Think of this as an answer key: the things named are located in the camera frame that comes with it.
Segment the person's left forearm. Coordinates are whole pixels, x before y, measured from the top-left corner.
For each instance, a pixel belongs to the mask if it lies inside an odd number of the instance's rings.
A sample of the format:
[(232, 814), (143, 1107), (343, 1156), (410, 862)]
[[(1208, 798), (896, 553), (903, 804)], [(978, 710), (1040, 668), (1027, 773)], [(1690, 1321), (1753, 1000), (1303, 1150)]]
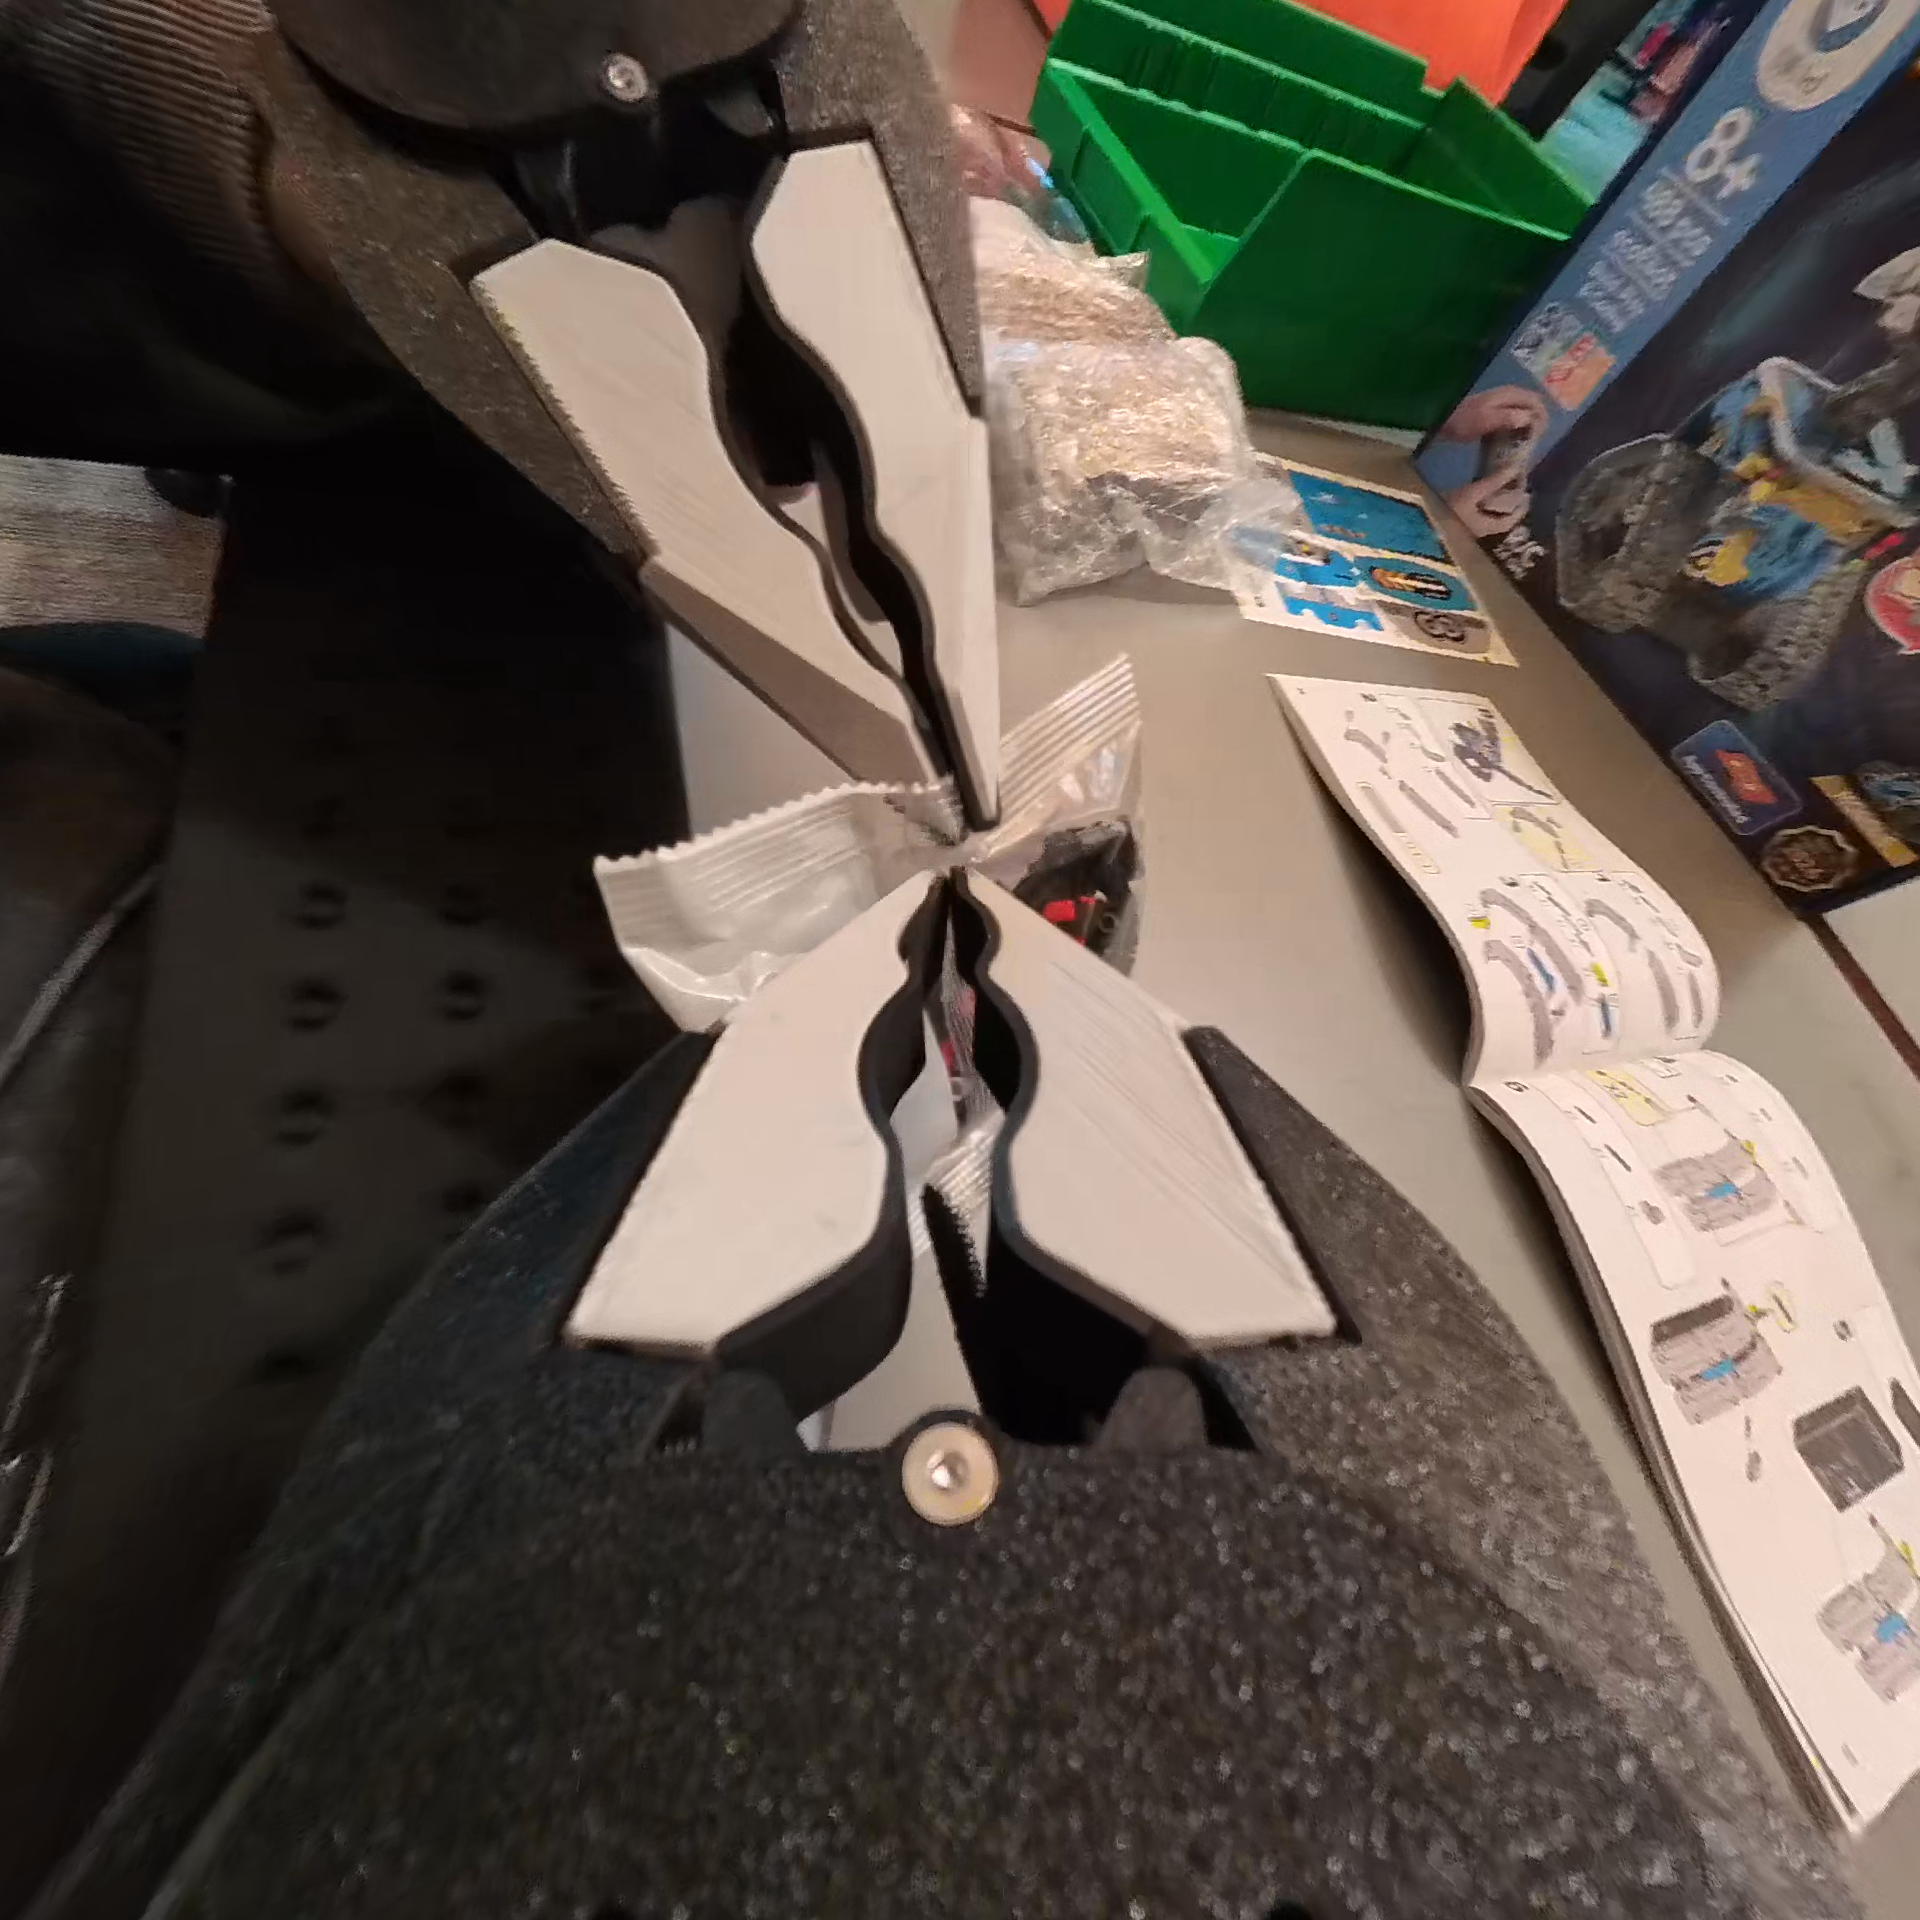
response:
[(2, 4), (5, 453), (229, 470), (421, 413), (251, 99), (269, 24)]

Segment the small clear parts bag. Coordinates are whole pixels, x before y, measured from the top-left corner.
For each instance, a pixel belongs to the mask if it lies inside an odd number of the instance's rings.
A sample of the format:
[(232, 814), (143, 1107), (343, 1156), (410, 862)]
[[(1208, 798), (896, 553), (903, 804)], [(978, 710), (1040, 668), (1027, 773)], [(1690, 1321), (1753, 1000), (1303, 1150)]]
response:
[[(1129, 971), (1145, 867), (1141, 736), (1137, 672), (1119, 655), (1001, 741), (989, 829), (968, 827), (949, 784), (844, 784), (672, 848), (601, 857), (616, 943), (677, 1025), (707, 1031), (901, 883), (971, 870)], [(903, 1334), (807, 1422), (813, 1447), (881, 1448), (936, 1411), (977, 1411), (923, 1197), (936, 1190), (938, 1224), (960, 1230), (980, 1272), (1001, 1103), (977, 1068), (975, 989), (952, 953), (927, 1036), (939, 1056), (896, 1112), (915, 1253)]]

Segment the white instruction booklet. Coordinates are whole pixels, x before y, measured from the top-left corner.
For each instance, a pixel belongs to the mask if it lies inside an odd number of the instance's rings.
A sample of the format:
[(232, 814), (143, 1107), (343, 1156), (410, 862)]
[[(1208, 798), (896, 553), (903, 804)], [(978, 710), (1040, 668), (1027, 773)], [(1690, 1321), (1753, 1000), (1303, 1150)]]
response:
[(1714, 1051), (1690, 915), (1475, 692), (1268, 679), (1425, 901), (1676, 1524), (1841, 1829), (1919, 1772), (1919, 1373), (1833, 1171)]

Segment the flat bubble wrap packet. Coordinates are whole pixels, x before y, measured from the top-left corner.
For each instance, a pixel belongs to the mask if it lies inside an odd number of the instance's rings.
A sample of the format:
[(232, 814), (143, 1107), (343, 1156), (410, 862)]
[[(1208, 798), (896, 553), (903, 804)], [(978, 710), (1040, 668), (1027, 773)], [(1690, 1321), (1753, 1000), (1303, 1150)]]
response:
[(1145, 253), (1101, 255), (1047, 236), (1003, 198), (971, 198), (980, 333), (996, 343), (1154, 344), (1173, 339)]

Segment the grey desk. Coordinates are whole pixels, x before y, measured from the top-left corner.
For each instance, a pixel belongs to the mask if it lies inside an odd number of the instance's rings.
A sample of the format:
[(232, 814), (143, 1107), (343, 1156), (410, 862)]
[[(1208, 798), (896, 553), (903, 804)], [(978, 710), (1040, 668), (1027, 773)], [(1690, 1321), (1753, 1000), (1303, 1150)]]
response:
[(1452, 1240), (1565, 1397), (1741, 1739), (1776, 1784), (1793, 1784), (1648, 1471), (1546, 1199), (1456, 1086), (1471, 1021), (1459, 966), (1313, 774), (1264, 679), (1481, 688), (1496, 699), (1573, 804), (1707, 934), (1724, 983), (1720, 1044), (1809, 1121), (1909, 1341), (1915, 1075), (1818, 931), (1746, 868), (1395, 440), (1299, 415), (1258, 415), (1252, 432), (1297, 463), (1418, 494), (1517, 663), (1271, 628), (1242, 616), (1225, 592), (1141, 568), (1033, 608), (999, 603), (1007, 718), (1129, 654), (1143, 708), (1139, 981), (1228, 1031)]

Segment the green plastic bin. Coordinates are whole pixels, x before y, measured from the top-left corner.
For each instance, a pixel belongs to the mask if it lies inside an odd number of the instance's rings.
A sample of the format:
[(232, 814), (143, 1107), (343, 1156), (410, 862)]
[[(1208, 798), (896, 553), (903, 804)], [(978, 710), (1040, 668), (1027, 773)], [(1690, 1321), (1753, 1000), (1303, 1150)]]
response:
[(1501, 108), (1283, 1), (1075, 1), (1029, 123), (1249, 405), (1426, 430), (1594, 211)]

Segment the dark blue toy box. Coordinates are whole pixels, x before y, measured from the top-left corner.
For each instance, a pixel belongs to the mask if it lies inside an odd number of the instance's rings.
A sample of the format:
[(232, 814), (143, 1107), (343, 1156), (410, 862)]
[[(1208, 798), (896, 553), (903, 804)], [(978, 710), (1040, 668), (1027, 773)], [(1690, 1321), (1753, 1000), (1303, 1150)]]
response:
[(1415, 468), (1744, 859), (1919, 875), (1919, 4), (1756, 7)]

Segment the orange plastic bin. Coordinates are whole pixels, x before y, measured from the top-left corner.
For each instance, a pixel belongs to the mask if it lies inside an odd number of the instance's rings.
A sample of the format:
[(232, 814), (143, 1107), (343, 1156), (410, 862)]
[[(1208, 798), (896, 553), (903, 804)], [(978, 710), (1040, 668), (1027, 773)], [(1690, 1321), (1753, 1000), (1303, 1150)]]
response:
[(1143, 4), (1154, 29), (1069, 29), (1067, 54), (1132, 89), (1225, 112), (1276, 75), (1373, 94), (1404, 109), (1465, 80), (1500, 102), (1569, 11), (1565, 1)]

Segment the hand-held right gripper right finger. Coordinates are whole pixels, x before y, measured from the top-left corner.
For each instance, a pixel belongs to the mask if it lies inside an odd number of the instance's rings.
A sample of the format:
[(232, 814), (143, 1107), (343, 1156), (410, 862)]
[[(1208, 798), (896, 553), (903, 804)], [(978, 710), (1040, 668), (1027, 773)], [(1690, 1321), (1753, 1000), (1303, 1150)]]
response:
[(1179, 1353), (1330, 1336), (1337, 1310), (1188, 1025), (995, 879), (952, 885), (1001, 1110), (993, 1246)]

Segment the black perforated chair seat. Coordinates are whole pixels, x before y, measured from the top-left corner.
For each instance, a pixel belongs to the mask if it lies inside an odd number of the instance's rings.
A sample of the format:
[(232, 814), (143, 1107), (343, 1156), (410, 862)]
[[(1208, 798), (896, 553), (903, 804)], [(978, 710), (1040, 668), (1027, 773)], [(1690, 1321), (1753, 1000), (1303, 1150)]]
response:
[(7, 1856), (108, 1797), (399, 1295), (665, 1040), (592, 885), (687, 822), (665, 654), (489, 455), (234, 484), (21, 1407)]

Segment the blue sticker sheet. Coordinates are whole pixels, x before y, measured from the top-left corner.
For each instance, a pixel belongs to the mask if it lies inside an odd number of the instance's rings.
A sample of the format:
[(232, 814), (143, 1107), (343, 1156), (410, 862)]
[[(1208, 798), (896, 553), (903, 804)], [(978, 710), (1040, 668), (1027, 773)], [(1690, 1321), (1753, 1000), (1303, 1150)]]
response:
[(1264, 627), (1420, 655), (1517, 665), (1410, 492), (1261, 456), (1217, 534), (1239, 609)]

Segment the large bubble wrap packet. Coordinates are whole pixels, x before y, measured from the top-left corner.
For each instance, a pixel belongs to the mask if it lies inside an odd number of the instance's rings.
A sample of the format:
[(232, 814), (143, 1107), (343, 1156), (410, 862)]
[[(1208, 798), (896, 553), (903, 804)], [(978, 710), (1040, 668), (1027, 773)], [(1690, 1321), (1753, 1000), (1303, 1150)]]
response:
[(1164, 568), (1258, 456), (1235, 361), (1205, 339), (989, 339), (999, 582), (1032, 608)]

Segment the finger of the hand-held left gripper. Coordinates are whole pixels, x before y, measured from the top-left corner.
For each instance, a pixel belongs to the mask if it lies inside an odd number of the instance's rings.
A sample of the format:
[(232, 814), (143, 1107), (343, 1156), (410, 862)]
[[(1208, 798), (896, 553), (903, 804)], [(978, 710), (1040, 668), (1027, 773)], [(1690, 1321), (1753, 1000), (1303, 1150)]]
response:
[(975, 827), (1001, 815), (989, 435), (964, 396), (893, 189), (867, 141), (801, 149), (751, 224), (757, 295), (832, 396), (855, 575)]
[(674, 286), (547, 237), (481, 272), (471, 295), (637, 537), (660, 609), (853, 779), (936, 779), (906, 692), (860, 654), (823, 555), (739, 468)]

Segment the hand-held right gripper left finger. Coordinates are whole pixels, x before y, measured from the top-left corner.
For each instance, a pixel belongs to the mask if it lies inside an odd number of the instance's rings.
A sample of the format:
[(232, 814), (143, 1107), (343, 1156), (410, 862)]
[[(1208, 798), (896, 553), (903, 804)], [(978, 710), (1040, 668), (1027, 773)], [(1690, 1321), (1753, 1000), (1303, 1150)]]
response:
[(947, 877), (919, 875), (709, 1040), (568, 1315), (657, 1359), (884, 1359), (912, 1249), (899, 1102), (928, 1046)]

